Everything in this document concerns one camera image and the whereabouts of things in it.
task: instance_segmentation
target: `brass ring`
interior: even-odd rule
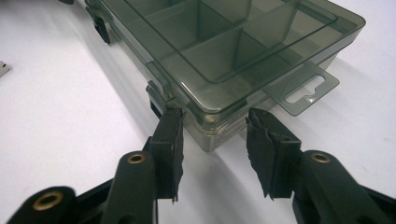
[[[328,163],[330,162],[330,158],[327,157],[326,155],[322,154],[322,153],[312,153],[311,155],[311,159],[317,162],[321,162],[321,163]]]
[[[138,164],[146,159],[146,156],[143,154],[134,154],[128,157],[127,161],[131,164]]]
[[[35,203],[33,203],[33,208],[36,211],[44,211],[50,209],[51,207],[60,203],[63,197],[64,195],[58,190],[47,192],[41,195],[41,197],[39,197],[37,200],[35,200]]]

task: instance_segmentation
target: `white table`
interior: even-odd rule
[[[328,69],[341,84],[298,117],[271,112],[302,150],[329,152],[363,186],[396,197],[396,3],[334,2],[367,20]],[[82,2],[0,2],[0,60],[11,66],[0,78],[0,223],[42,189],[80,194],[112,178],[157,125],[146,80],[102,41]],[[211,154],[184,134],[179,203],[160,201],[162,224],[295,222],[291,200],[263,198],[242,134]]]

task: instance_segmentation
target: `compartment organizer box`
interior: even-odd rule
[[[365,21],[327,0],[86,0],[148,80],[152,108],[181,107],[211,151],[246,127],[250,107],[296,116],[338,85],[324,69]],[[313,95],[286,99],[314,77]]]

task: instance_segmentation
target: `transparent plastic box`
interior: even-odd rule
[[[160,112],[179,106],[204,151],[245,126],[250,107],[296,116],[338,85],[324,71],[362,17],[326,0],[87,0],[140,64]],[[313,95],[286,98],[313,77]]]

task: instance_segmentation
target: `robotic claw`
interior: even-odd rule
[[[67,187],[30,197],[8,223],[158,223],[158,199],[177,201],[183,175],[183,115],[166,110],[142,151],[124,155],[115,177],[76,197]],[[301,141],[269,112],[251,108],[247,151],[264,196],[289,198],[299,224],[396,223],[396,200],[360,186],[332,155]]]

